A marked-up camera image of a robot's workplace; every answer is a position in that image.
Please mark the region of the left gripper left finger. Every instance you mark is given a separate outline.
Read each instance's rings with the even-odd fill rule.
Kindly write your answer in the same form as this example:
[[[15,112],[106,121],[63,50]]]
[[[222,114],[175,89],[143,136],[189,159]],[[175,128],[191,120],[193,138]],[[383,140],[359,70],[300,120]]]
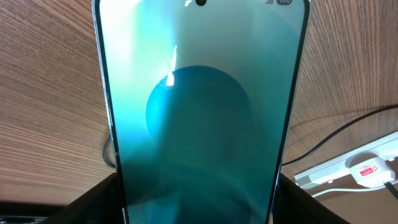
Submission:
[[[109,175],[40,224],[126,224],[119,177]]]

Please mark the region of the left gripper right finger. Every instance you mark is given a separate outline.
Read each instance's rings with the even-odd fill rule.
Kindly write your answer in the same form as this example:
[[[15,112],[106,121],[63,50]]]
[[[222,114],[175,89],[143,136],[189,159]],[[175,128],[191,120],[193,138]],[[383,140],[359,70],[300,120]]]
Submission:
[[[349,224],[284,174],[279,175],[272,221],[273,224]]]

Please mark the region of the white power strip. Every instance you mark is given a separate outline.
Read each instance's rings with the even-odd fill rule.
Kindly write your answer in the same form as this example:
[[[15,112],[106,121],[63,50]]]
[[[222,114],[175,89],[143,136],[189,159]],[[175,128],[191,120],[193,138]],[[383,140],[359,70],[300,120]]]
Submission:
[[[303,189],[330,184],[349,175],[349,168],[373,157],[380,157],[384,161],[392,161],[397,157],[397,131],[298,173],[294,179]]]

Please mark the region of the teal screen Galaxy smartphone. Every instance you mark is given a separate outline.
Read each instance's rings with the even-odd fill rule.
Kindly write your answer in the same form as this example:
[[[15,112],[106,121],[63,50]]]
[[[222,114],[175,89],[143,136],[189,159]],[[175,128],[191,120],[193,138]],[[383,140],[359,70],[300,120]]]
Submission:
[[[92,3],[126,223],[268,223],[311,3]]]

